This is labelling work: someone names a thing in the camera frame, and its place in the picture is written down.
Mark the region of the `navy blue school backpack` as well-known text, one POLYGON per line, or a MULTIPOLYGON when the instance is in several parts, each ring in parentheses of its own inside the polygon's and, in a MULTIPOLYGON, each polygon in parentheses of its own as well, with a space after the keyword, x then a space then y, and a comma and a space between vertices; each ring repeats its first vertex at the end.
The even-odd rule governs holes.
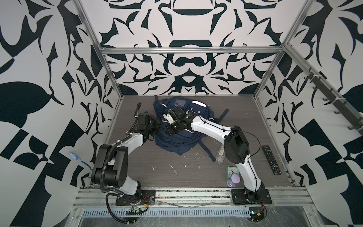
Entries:
POLYGON ((157 95, 155 95, 153 107, 157 120, 161 123, 161 128, 155 136, 156 144, 159 147, 181 156, 182 154, 191 150, 195 145, 199 144, 207 152, 211 160, 213 162, 216 161, 216 158, 210 149, 208 149, 207 146, 201 141, 201 139, 205 137, 205 134, 186 129, 174 135, 168 135, 166 126, 169 124, 169 122, 165 118, 165 115, 175 107, 180 107, 183 111, 195 111, 203 118, 219 124, 227 115, 229 109, 226 109, 219 118, 215 118, 214 112, 211 110, 211 108, 197 100, 192 100, 181 96, 168 99, 159 99, 157 95))

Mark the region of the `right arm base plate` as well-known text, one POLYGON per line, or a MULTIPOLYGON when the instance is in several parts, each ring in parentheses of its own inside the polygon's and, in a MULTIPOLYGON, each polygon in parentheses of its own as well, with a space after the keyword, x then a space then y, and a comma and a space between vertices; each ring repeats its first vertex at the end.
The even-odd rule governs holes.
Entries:
POLYGON ((267 189, 258 190, 257 192, 245 189, 232 189, 231 196, 234 205, 272 204, 272 199, 267 189))

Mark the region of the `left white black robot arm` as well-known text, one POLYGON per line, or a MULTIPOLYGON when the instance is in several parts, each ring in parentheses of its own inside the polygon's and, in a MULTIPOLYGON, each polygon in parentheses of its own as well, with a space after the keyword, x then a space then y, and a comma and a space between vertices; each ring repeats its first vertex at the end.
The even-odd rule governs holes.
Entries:
POLYGON ((125 138, 99 148, 91 183, 99 185, 102 193, 137 196, 141 186, 128 176, 129 154, 153 139, 159 129, 160 123, 153 115, 140 113, 125 138))

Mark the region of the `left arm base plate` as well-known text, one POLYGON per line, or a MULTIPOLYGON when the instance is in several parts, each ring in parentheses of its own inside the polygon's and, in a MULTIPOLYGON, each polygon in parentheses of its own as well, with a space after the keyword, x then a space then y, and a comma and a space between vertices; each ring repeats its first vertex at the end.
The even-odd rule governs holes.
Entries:
POLYGON ((153 205, 155 203, 156 190, 141 190, 137 191, 135 195, 122 195, 116 199, 116 206, 129 206, 129 205, 153 205))

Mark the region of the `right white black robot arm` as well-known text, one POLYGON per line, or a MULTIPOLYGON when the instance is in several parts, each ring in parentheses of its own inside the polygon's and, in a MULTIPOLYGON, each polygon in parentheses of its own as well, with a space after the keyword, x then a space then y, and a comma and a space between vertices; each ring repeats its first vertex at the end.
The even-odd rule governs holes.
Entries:
POLYGON ((253 204, 261 199, 265 186, 254 169, 249 143, 240 127, 222 126, 194 111, 183 111, 180 107, 167 111, 164 118, 168 121, 166 131, 169 135, 189 130, 203 133, 223 144, 225 157, 239 169, 247 201, 253 204))

